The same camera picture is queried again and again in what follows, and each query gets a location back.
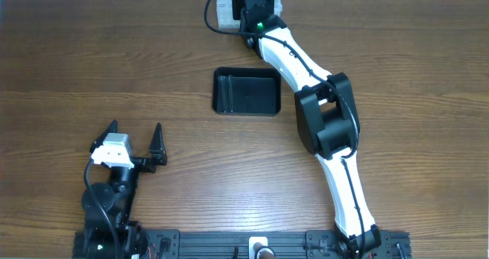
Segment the black container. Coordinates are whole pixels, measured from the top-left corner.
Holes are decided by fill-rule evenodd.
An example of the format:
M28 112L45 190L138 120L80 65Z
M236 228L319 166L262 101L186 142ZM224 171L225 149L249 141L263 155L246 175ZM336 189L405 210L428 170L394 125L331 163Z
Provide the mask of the black container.
M219 67L212 107L223 115L275 115L280 111L280 81L275 69Z

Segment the black mounting base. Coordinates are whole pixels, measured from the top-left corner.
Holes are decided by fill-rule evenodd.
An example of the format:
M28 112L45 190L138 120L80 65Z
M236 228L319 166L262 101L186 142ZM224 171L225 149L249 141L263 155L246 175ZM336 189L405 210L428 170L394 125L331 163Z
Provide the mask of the black mounting base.
M180 232L178 230L146 230L149 249L141 259L248 259L248 240L252 236L268 238L268 245L279 259L336 259L342 258L333 245L334 231L306 232ZM84 235L77 233L73 258L85 257L80 252ZM405 258L411 257L409 233L381 231L382 244L364 258L401 259L399 244Z

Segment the black cable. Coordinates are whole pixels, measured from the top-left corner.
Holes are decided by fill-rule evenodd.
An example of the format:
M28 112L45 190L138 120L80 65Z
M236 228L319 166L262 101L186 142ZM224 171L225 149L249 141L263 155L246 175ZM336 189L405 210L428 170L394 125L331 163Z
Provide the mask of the black cable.
M119 253L119 238L117 236L117 232L115 231L114 226L112 225L112 223L108 219L107 213L105 213L105 210L102 208L102 205L100 205L100 202L97 199L97 196L95 195L95 193L93 192L92 187L90 186L90 182L89 182L89 171L90 171L90 167L92 165L93 165L93 159L90 158L90 161L87 163L86 168L85 168L85 176L84 176L84 178L85 178L86 190L89 193L90 199L92 199L93 203L96 205L96 208L99 209L99 211L104 216L104 220L105 220L105 222L108 225L108 229L110 230L110 232L112 233L112 237L114 238L115 259L119 259L119 256L118 256L118 253Z
M345 172L346 172L346 175L348 177L348 182L350 183L351 195L353 196L353 202L355 203L355 208L357 209L357 213L358 213L358 219L360 220L362 242L361 242L360 257L359 258L361 259L361 256L363 255L364 246L365 246L364 222L363 222L363 218L361 217L360 207L358 206L357 197L355 195L355 189L353 188L353 183L351 182L350 172L348 171L348 165L347 165L347 163L345 161L346 159L348 159L348 158L352 157L353 155L355 155L355 153L357 152L358 142L359 142L359 138L360 138L360 131L358 130L357 121L355 120L355 117L353 115L353 112L351 111L351 108L348 106L348 103L345 101L345 99L343 99L342 95L338 92L338 90L331 83L328 83L324 79L322 79L319 76L317 76L314 73L314 71L309 68L309 66L307 65L306 61L304 61L304 59L297 53L297 51L292 46L290 46L286 41L279 40L278 38L271 37L271 36L268 36L266 34L256 34L256 33L248 33L248 32L245 33L245 32L221 31L219 29L214 28L209 23L209 21L207 19L207 12L209 10L210 3L211 3L211 0L207 0L206 7L204 8L204 22L206 23L207 28L209 28L211 31L216 32L218 34L227 34L227 35L235 35L235 36L242 36L242 37L267 38L269 40L273 40L273 41L275 41L275 42L277 42L279 44L284 45L285 47L287 47L290 50L290 52L292 53L292 55L294 55L295 58L297 58L301 62L301 64L304 66L304 68L306 68L306 71L309 73L310 76L312 76L313 78L317 79L318 81L320 81L321 83L323 83L326 87L328 87L329 89L331 89L331 91L338 97L338 99L340 101L340 104L348 112L348 115L350 117L350 121L351 121L351 123L353 125L353 129L355 130L355 141L353 142L353 147L351 148L350 154L348 154L346 156L341 156L340 158L341 158L341 161L342 161L343 166L345 167Z

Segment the wooden surface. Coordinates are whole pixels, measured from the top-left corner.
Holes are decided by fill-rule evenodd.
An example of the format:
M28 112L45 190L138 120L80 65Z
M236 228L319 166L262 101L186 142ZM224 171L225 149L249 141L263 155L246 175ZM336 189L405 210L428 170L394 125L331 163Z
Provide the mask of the wooden surface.
M286 84L276 117L211 109L217 67L267 64L239 38L209 31L205 2L3 0L0 257L71 255L88 148L113 118L138 155L156 123L164 127L169 163L142 176L134 204L147 228L333 227ZM415 258L486 258L489 0L283 5L301 47L351 78L358 166L377 224L409 231ZM95 168L92 181L107 175Z

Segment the wooden table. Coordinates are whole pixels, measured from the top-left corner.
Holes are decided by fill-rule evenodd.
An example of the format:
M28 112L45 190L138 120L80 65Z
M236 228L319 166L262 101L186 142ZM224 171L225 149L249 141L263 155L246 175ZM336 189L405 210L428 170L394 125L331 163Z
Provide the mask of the wooden table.
M282 1L302 48L351 78L377 224L410 232L416 258L485 258L489 0ZM209 31L205 2L3 0L0 257L71 255L88 148L113 118L137 155L164 127L169 163L142 176L134 204L144 227L333 228L287 84L272 118L211 109L217 67L268 65Z

